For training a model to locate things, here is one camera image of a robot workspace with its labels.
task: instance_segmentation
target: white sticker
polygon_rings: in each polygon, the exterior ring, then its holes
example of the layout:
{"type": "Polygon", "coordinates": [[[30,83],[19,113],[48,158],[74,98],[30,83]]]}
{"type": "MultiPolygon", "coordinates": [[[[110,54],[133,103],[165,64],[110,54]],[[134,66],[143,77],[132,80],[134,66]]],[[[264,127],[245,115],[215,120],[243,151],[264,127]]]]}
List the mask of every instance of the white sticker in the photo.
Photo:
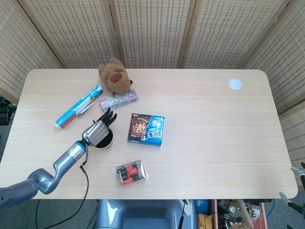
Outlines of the white sticker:
{"type": "Polygon", "coordinates": [[[229,86],[233,89],[233,90],[239,90],[242,88],[243,83],[240,79],[237,78],[231,78],[229,80],[229,86]]]}

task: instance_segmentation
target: yellow object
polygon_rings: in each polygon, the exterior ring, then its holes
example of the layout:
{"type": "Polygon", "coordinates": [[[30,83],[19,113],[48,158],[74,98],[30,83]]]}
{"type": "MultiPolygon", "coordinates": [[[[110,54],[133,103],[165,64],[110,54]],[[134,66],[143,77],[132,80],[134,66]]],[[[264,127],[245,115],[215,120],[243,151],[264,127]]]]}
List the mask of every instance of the yellow object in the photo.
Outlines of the yellow object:
{"type": "Polygon", "coordinates": [[[198,229],[213,229],[213,215],[198,214],[198,229]]]}

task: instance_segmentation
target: light wood surface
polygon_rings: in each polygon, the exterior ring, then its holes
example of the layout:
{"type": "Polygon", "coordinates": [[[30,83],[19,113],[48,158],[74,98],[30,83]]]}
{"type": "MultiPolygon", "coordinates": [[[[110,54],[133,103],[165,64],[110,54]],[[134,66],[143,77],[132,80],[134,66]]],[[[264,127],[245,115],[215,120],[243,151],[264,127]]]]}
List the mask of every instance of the light wood surface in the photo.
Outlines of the light wood surface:
{"type": "MultiPolygon", "coordinates": [[[[289,198],[297,193],[267,76],[260,70],[128,69],[139,101],[115,109],[114,141],[90,147],[87,198],[289,198]],[[243,82],[240,90],[230,78],[243,82]],[[165,116],[161,147],[127,142],[132,113],[165,116]],[[141,159],[147,179],[121,186],[119,165],[141,159]]],[[[103,114],[110,95],[97,69],[45,69],[28,74],[0,164],[0,186],[27,178],[53,162],[103,114]],[[55,120],[96,84],[104,92],[62,130],[55,120]]],[[[83,198],[86,178],[75,165],[49,194],[83,198]]]]}

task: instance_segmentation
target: black cable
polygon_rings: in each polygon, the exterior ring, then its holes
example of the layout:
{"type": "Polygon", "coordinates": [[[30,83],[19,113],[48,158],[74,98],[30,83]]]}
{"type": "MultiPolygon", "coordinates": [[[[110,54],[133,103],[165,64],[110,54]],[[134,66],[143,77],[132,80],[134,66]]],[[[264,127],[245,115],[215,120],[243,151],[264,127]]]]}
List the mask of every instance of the black cable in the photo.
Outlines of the black cable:
{"type": "Polygon", "coordinates": [[[88,159],[88,152],[87,152],[87,155],[86,155],[86,160],[85,160],[85,161],[82,163],[82,165],[80,166],[80,169],[83,171],[83,173],[85,174],[85,176],[86,176],[86,178],[87,178],[87,190],[86,190],[86,194],[85,194],[85,196],[84,196],[84,199],[82,200],[81,205],[80,205],[80,207],[78,208],[77,212],[75,212],[72,216],[70,216],[70,217],[68,217],[68,218],[66,218],[66,219],[64,219],[64,220],[62,220],[62,221],[60,221],[60,222],[58,222],[58,223],[55,223],[55,224],[53,224],[53,225],[47,226],[46,228],[43,228],[43,229],[52,228],[52,227],[55,227],[55,226],[57,226],[57,225],[59,225],[59,224],[62,224],[62,223],[64,223],[64,222],[70,220],[70,219],[73,218],[74,216],[76,216],[77,213],[79,213],[80,209],[82,208],[82,205],[84,204],[84,201],[85,201],[85,199],[86,199],[86,196],[87,196],[88,190],[89,190],[89,178],[88,178],[88,175],[87,175],[85,169],[83,168],[83,166],[87,163],[87,159],[88,159]]]}
{"type": "Polygon", "coordinates": [[[38,200],[37,205],[36,205],[36,213],[35,213],[35,226],[36,226],[36,229],[38,229],[37,215],[38,215],[38,205],[39,205],[39,203],[40,203],[40,199],[38,200]]]}

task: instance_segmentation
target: robotic arm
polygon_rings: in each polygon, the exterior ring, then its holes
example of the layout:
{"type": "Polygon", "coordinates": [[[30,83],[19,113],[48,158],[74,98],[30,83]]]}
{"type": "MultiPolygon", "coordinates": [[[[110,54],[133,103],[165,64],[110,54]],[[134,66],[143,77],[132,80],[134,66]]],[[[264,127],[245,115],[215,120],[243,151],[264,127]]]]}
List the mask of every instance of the robotic arm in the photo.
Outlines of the robotic arm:
{"type": "Polygon", "coordinates": [[[28,179],[0,188],[0,208],[10,208],[36,196],[38,190],[49,194],[58,186],[66,172],[84,155],[88,146],[97,146],[108,134],[108,126],[116,119],[110,109],[82,133],[82,140],[75,142],[57,161],[54,162],[55,176],[45,169],[32,172],[28,179]]]}

